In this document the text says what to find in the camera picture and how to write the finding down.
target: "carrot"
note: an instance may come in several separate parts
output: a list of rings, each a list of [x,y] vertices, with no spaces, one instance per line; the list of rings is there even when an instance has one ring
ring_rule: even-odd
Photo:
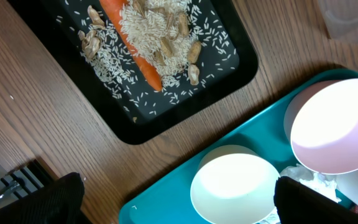
[[[119,11],[122,9],[123,5],[128,4],[126,0],[99,0],[100,4],[102,5],[104,11],[106,12],[107,16],[109,17],[112,24],[115,26],[118,34],[121,36],[122,41],[127,46],[130,53],[136,53],[136,48],[128,43],[127,35],[121,32],[122,26],[119,24],[119,21],[122,17],[119,15]],[[161,91],[162,84],[161,84],[161,77],[157,73],[155,67],[149,64],[146,59],[138,56],[133,56],[135,63],[139,67],[140,71],[143,73],[143,76],[146,78],[147,83],[152,86],[155,90]]]

